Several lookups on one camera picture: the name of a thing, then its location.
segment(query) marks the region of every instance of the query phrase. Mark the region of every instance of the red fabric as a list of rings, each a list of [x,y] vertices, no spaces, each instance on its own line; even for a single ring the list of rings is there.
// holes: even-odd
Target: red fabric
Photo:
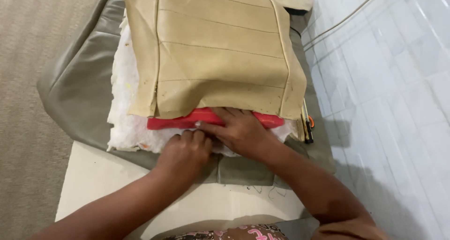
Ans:
[[[276,115],[261,114],[253,112],[264,128],[276,128],[282,126],[284,121]],[[147,120],[147,129],[158,130],[163,128],[195,128],[197,121],[204,121],[215,125],[224,126],[222,120],[211,111],[209,107],[194,109],[189,115],[175,119],[157,119],[149,118]]]

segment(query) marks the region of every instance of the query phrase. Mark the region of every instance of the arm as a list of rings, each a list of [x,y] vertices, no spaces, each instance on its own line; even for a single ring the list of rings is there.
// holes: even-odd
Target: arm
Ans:
[[[280,142],[250,111],[214,108],[225,127],[200,123],[234,152],[260,161],[280,176],[321,224],[361,219],[375,225],[370,214],[338,179]]]
[[[189,189],[211,149],[211,140],[202,131],[175,135],[146,176],[85,205],[31,239],[123,239]]]

